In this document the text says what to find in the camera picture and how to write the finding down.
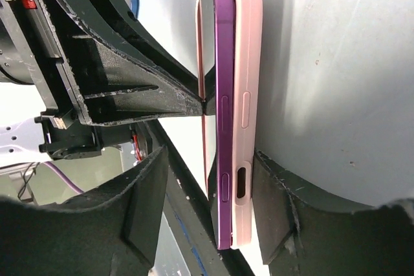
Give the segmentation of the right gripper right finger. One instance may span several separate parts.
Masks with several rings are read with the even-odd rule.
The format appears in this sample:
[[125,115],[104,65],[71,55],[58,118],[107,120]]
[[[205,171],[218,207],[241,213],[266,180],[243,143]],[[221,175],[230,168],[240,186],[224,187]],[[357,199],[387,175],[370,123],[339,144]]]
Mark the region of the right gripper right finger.
[[412,275],[413,200],[371,207],[333,195],[256,151],[252,186],[272,275]]

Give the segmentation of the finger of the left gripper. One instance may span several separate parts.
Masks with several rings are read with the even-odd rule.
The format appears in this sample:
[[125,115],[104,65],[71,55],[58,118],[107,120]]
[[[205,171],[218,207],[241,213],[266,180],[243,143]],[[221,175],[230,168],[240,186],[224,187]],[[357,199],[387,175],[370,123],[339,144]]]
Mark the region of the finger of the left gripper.
[[185,93],[198,98],[197,78],[185,69],[175,58],[149,34],[128,9],[124,0],[89,0],[105,22],[124,41],[141,53],[142,61],[151,63],[158,80],[165,75],[177,83]]

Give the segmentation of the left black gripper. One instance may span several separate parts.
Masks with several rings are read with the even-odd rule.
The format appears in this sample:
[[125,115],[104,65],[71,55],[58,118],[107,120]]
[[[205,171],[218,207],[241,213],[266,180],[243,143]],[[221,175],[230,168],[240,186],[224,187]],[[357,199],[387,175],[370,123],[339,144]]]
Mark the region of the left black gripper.
[[1,82],[40,95],[39,154],[100,156],[98,126],[201,115],[199,97],[141,57],[89,0],[1,0]]

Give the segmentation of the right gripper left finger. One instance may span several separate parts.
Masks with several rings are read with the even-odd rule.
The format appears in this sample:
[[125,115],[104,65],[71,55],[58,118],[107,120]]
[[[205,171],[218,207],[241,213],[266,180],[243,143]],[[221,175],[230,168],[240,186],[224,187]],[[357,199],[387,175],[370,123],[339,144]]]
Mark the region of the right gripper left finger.
[[168,151],[62,204],[1,198],[2,275],[147,275],[154,266]]

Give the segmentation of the purple phone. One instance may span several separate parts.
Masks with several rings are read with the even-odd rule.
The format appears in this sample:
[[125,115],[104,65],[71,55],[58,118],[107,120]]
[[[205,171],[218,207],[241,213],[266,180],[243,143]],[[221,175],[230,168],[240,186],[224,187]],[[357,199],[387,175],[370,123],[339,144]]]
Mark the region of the purple phone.
[[[215,107],[215,154],[203,146],[204,172],[216,177],[219,250],[232,245],[232,138],[234,96],[234,0],[197,0],[196,40],[199,96]],[[215,158],[215,164],[208,161]]]

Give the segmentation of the pink phone case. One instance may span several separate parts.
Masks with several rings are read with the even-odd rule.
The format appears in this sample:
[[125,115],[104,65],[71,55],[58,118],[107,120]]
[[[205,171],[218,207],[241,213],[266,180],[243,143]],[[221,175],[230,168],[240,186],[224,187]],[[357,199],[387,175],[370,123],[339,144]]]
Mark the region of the pink phone case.
[[[257,99],[261,57],[263,0],[234,0],[234,96],[232,138],[232,245],[247,245],[252,236],[252,173],[256,136]],[[215,107],[203,104],[202,143],[215,151]],[[215,233],[217,221],[216,177],[204,172],[210,196]]]

